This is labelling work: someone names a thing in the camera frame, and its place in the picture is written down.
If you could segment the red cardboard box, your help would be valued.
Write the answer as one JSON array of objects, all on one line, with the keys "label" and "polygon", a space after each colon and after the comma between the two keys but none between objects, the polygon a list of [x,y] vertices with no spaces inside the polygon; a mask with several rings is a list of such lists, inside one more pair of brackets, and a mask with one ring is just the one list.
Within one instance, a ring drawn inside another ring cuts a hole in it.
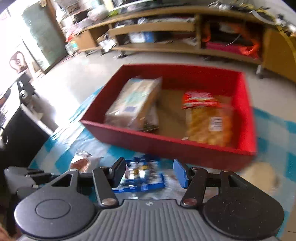
[{"label": "red cardboard box", "polygon": [[[133,77],[162,79],[157,103],[159,129],[154,133],[117,128],[104,122],[105,113]],[[197,166],[238,171],[257,154],[254,116],[246,84],[242,72],[228,69],[180,64],[123,65],[97,94],[81,123],[103,143]],[[185,140],[186,113],[181,108],[182,95],[190,90],[212,93],[230,104],[232,137],[229,146]]]}]

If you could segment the blue white checkered cloth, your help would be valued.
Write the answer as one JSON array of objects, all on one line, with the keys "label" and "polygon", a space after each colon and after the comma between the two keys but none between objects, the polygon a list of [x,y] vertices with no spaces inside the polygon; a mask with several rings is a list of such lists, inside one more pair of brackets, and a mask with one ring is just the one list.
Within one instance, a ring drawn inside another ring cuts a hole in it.
[{"label": "blue white checkered cloth", "polygon": [[[98,141],[79,122],[85,109],[99,92],[99,89],[93,92],[72,116],[55,130],[33,158],[29,168],[62,174],[67,171],[77,150],[102,157],[102,164],[107,166],[119,157],[130,160],[143,155],[141,152]],[[279,178],[279,186],[271,190],[271,195],[285,211],[284,222],[277,235],[281,238],[295,202],[295,123],[258,108],[254,108],[253,114],[257,130],[256,160],[269,163]]]}]

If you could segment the clear dark label bun pack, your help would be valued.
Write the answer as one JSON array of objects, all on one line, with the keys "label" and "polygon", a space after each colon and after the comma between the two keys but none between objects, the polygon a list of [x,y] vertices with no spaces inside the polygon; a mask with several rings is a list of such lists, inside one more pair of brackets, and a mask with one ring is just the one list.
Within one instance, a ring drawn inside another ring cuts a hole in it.
[{"label": "clear dark label bun pack", "polygon": [[269,195],[279,186],[278,175],[267,162],[252,163],[240,173],[240,176]]}]

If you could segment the white blue carton box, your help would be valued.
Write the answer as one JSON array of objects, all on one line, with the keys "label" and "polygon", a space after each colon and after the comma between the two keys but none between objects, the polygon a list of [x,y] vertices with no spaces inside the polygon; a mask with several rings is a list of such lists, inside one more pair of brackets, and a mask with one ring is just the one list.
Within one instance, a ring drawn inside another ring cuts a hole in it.
[{"label": "white blue carton box", "polygon": [[154,43],[156,41],[153,32],[133,32],[128,33],[129,40],[133,44]]}]

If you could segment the white noodle snack bag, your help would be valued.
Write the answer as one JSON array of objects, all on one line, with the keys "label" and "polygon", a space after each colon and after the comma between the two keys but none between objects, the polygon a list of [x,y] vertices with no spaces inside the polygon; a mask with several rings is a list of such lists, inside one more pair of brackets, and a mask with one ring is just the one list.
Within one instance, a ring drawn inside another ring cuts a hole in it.
[{"label": "white noodle snack bag", "polygon": [[79,173],[91,173],[100,164],[103,157],[92,156],[92,154],[77,150],[72,158],[69,170],[77,169]]}]

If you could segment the red wooden chair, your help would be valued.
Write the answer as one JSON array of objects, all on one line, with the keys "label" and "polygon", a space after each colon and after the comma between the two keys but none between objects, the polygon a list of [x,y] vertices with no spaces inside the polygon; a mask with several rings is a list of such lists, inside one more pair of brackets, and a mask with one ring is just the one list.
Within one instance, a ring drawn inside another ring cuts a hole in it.
[{"label": "red wooden chair", "polygon": [[13,54],[13,56],[10,58],[10,66],[17,73],[21,73],[28,69],[28,65],[22,52],[16,51],[15,54]]}]

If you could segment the clear bread snack pack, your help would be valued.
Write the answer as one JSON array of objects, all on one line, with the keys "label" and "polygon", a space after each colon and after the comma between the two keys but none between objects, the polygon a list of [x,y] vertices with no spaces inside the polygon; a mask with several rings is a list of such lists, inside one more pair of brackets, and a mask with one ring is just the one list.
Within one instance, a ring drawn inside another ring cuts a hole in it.
[{"label": "clear bread snack pack", "polygon": [[104,123],[118,128],[149,132],[158,129],[156,102],[162,78],[131,78],[104,116]]}]

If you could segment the blue sausage snack bag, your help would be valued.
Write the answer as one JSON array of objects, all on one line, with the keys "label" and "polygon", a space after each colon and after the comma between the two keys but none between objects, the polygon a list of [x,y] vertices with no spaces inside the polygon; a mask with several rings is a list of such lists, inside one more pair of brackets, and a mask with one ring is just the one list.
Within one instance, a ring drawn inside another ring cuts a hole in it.
[{"label": "blue sausage snack bag", "polygon": [[165,178],[159,167],[160,159],[148,154],[126,160],[125,174],[114,193],[149,192],[165,188]]}]

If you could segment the red chip snack bag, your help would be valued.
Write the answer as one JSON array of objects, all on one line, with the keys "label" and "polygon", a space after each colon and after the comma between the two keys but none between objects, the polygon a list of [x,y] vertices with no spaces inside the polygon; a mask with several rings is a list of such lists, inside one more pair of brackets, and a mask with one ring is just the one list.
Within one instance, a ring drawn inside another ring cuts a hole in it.
[{"label": "red chip snack bag", "polygon": [[190,141],[227,147],[232,138],[231,98],[210,92],[188,91],[182,99],[186,114],[186,138]]}]

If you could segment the wooden TV stand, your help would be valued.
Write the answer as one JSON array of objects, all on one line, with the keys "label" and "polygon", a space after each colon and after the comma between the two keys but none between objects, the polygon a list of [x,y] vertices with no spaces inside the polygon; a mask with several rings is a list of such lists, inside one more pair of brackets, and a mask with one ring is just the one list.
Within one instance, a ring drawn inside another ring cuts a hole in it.
[{"label": "wooden TV stand", "polygon": [[[261,58],[203,48],[201,28],[207,22],[253,24],[262,28]],[[156,41],[133,44],[128,36],[133,32],[153,32]],[[283,16],[272,16],[266,9],[248,4],[215,2],[209,6],[172,6],[115,14],[78,30],[73,40],[80,51],[88,52],[101,49],[96,40],[105,34],[117,41],[112,50],[121,53],[186,53],[233,59],[257,65],[259,76],[270,71],[295,81],[295,26]]]}]

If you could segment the orange plastic bag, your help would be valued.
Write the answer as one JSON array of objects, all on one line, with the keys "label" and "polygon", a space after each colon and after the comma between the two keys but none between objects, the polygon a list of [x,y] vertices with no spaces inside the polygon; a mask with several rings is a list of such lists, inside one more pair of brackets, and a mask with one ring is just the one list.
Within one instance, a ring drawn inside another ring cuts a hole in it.
[{"label": "orange plastic bag", "polygon": [[253,24],[207,22],[201,28],[201,42],[205,49],[218,50],[260,59],[262,28]]}]

